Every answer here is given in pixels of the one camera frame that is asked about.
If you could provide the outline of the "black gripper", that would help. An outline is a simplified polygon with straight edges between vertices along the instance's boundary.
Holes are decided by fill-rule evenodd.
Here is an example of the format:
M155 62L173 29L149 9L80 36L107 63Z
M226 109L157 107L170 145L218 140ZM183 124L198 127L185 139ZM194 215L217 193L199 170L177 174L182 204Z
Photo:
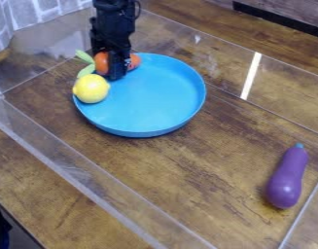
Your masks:
M91 51L97 55L109 52L109 77L121 79L131 64L130 35L135 32L135 20L141 16L139 0L92 0L97 15L91 23Z

